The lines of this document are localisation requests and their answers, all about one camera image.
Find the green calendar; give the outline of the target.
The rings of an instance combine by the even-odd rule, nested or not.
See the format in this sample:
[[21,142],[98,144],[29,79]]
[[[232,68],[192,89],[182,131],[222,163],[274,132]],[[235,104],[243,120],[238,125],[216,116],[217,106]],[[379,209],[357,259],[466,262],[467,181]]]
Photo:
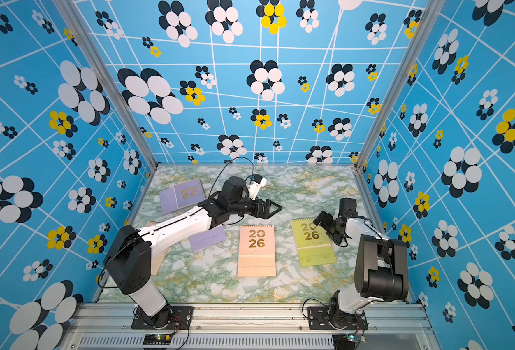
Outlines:
[[337,262],[330,238],[313,218],[292,220],[291,226],[302,268]]

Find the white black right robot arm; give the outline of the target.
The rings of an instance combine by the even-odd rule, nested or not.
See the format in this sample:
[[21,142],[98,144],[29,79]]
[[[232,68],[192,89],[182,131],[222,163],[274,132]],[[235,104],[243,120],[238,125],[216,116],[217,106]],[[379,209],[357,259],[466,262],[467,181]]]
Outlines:
[[358,243],[354,285],[336,291],[330,299],[329,322],[338,330],[354,326],[366,330],[366,308],[405,301],[409,295],[406,244],[377,230],[356,207],[355,199],[342,198],[336,217],[321,211],[314,219],[314,224],[338,246],[349,239]]

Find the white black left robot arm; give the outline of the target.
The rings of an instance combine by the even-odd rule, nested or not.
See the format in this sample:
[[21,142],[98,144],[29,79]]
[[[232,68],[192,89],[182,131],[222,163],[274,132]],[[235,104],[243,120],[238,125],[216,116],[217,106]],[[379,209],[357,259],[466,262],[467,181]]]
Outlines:
[[162,223],[140,229],[122,227],[104,260],[104,270],[117,288],[137,305],[137,317],[147,326],[165,328],[172,320],[172,309],[152,281],[152,260],[172,245],[204,233],[234,214],[268,220],[282,210],[272,200],[257,196],[266,179],[256,174],[251,182],[230,177],[220,191],[199,202],[191,210]]

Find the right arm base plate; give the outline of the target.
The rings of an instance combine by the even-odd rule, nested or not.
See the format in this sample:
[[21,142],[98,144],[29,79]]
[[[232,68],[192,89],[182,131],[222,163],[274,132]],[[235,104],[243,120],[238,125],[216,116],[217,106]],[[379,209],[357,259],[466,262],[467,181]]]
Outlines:
[[340,330],[340,331],[366,331],[368,322],[366,316],[348,314],[341,311],[330,313],[324,306],[309,306],[306,308],[308,326],[310,330]]

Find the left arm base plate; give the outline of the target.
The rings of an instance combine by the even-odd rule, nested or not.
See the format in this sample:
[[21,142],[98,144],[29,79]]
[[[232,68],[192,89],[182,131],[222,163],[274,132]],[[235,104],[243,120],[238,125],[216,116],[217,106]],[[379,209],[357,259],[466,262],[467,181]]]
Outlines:
[[133,330],[187,330],[193,319],[194,307],[166,305],[154,316],[148,316],[139,306],[133,311]]

